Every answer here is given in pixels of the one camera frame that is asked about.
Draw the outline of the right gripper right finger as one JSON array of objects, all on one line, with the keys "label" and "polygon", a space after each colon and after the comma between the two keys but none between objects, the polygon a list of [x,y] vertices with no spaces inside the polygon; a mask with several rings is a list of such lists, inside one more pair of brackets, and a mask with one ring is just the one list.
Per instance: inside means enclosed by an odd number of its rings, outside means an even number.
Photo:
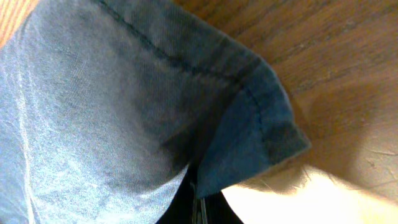
[{"label": "right gripper right finger", "polygon": [[233,212],[222,192],[200,200],[200,223],[202,224],[243,224]]}]

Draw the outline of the dark blue denim shorts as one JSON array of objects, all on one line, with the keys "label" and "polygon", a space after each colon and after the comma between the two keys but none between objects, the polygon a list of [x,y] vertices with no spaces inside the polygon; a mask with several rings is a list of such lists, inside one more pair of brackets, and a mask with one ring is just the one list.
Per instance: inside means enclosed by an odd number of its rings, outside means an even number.
[{"label": "dark blue denim shorts", "polygon": [[156,223],[308,148],[277,75],[170,1],[41,1],[1,49],[1,222]]}]

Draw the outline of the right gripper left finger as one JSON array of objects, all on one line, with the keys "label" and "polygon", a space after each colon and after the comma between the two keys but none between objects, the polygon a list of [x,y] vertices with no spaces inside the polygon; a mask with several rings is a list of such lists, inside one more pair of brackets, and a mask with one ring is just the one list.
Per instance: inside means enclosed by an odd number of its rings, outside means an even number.
[{"label": "right gripper left finger", "polygon": [[167,208],[156,224],[192,224],[197,207],[197,169],[186,166],[181,172],[167,182],[162,199]]}]

